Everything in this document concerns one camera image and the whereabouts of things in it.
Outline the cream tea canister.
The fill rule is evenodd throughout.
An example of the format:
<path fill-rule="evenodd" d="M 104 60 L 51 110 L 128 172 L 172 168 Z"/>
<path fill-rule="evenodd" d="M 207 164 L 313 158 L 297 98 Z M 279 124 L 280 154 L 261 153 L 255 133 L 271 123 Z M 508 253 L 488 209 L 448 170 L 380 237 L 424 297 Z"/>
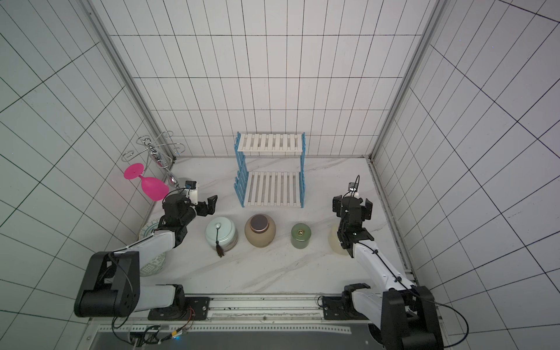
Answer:
<path fill-rule="evenodd" d="M 330 234 L 328 236 L 328 242 L 332 251 L 337 255 L 348 256 L 348 252 L 341 246 L 341 242 L 338 238 L 338 226 L 334 225 L 331 227 Z"/>

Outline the light blue tea canister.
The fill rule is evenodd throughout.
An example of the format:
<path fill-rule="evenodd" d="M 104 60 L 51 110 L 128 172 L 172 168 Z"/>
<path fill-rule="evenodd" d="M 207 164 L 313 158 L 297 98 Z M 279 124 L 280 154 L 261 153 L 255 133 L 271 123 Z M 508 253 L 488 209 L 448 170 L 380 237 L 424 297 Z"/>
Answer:
<path fill-rule="evenodd" d="M 217 217 L 206 227 L 205 237 L 211 248 L 220 257 L 236 246 L 239 235 L 233 220 L 227 217 Z"/>

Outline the green tea canister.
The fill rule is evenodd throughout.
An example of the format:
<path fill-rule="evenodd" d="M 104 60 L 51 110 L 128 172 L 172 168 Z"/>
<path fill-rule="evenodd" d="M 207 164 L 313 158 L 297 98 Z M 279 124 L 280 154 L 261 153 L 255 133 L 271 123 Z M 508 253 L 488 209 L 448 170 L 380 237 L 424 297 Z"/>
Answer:
<path fill-rule="evenodd" d="M 296 249 L 305 249 L 309 246 L 312 230 L 307 224 L 297 223 L 291 230 L 291 242 Z"/>

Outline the brown tea canister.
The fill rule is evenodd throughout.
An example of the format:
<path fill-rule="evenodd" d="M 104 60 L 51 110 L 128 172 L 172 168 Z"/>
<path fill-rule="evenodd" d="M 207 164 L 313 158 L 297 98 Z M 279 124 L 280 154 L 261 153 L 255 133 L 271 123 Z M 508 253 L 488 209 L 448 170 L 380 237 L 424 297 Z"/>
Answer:
<path fill-rule="evenodd" d="M 245 225 L 245 236 L 251 245 L 258 248 L 268 246 L 276 236 L 276 223 L 267 214 L 256 214 L 250 217 Z"/>

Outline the blue white wooden shelf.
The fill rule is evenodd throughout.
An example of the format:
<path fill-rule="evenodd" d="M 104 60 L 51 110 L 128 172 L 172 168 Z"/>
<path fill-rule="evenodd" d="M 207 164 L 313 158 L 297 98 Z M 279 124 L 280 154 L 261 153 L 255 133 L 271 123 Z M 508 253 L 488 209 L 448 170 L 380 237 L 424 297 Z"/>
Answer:
<path fill-rule="evenodd" d="M 300 207 L 306 198 L 306 134 L 242 134 L 234 139 L 238 171 L 233 188 L 242 207 Z M 248 155 L 298 156 L 300 171 L 249 171 Z"/>

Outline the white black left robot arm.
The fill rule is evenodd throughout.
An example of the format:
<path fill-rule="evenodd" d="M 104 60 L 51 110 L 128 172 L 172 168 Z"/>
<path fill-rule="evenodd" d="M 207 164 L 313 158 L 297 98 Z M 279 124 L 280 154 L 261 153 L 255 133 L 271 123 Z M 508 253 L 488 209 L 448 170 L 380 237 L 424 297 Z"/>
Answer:
<path fill-rule="evenodd" d="M 196 217 L 213 215 L 218 196 L 194 203 L 184 193 L 167 195 L 163 216 L 149 236 L 116 251 L 96 252 L 88 262 L 74 302 L 78 317 L 127 317 L 149 311 L 151 319 L 182 319 L 188 302 L 180 284 L 141 285 L 141 268 L 177 248 Z"/>

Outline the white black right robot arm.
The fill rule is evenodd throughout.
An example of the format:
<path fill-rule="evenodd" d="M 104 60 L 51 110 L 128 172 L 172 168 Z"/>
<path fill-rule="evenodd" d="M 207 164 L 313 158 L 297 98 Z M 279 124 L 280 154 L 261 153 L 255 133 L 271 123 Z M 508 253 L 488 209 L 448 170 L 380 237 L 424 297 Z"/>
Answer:
<path fill-rule="evenodd" d="M 340 219 L 337 237 L 341 248 L 368 273 L 373 286 L 351 284 L 341 296 L 349 316 L 364 316 L 372 336 L 385 349 L 443 349 L 436 303 L 426 287 L 418 287 L 392 265 L 363 227 L 373 204 L 352 193 L 333 198 Z"/>

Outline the pink plastic wine glass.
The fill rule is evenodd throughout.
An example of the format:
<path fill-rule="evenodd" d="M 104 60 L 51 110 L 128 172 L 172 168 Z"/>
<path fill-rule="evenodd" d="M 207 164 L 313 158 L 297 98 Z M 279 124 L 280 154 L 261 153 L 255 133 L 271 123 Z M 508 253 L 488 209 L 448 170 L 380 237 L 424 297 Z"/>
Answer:
<path fill-rule="evenodd" d="M 153 201 L 163 201 L 169 194 L 169 186 L 162 180 L 155 177 L 144 176 L 144 165 L 134 163 L 130 165 L 123 173 L 125 179 L 141 180 L 141 189 Z"/>

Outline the chrome glass holder stand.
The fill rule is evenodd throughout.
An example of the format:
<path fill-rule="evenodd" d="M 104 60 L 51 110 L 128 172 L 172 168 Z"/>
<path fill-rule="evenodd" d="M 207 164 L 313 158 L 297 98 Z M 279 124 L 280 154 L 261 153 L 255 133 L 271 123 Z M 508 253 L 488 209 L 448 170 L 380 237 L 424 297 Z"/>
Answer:
<path fill-rule="evenodd" d="M 178 191 L 185 190 L 185 181 L 188 178 L 181 178 L 176 176 L 171 170 L 176 157 L 181 155 L 186 147 L 181 142 L 172 141 L 174 133 L 172 131 L 163 131 L 157 137 L 151 137 L 150 135 L 140 136 L 136 140 L 138 146 L 142 146 L 143 149 L 139 152 L 135 150 L 125 151 L 121 155 L 122 162 L 130 163 L 134 158 L 146 154 L 147 161 L 145 162 L 145 168 L 150 163 L 156 164 L 159 169 L 166 174 L 165 182 L 175 188 Z"/>

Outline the green patterned plate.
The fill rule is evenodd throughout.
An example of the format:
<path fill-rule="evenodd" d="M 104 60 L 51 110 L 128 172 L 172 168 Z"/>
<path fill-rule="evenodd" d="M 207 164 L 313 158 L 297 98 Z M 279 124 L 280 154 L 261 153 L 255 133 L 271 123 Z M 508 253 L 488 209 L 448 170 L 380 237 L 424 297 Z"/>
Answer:
<path fill-rule="evenodd" d="M 157 256 L 147 265 L 140 268 L 140 277 L 149 277 L 159 274 L 166 265 L 166 253 Z"/>

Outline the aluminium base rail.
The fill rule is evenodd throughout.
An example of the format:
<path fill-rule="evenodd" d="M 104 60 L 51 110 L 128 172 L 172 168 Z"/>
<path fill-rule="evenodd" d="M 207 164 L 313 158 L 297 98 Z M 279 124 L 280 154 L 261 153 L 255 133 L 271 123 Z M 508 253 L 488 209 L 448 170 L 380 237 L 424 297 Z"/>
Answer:
<path fill-rule="evenodd" d="M 91 322 L 79 349 L 383 349 L 367 319 L 327 320 L 322 297 L 336 295 L 196 295 L 193 317 L 149 320 L 133 314 L 112 329 Z"/>

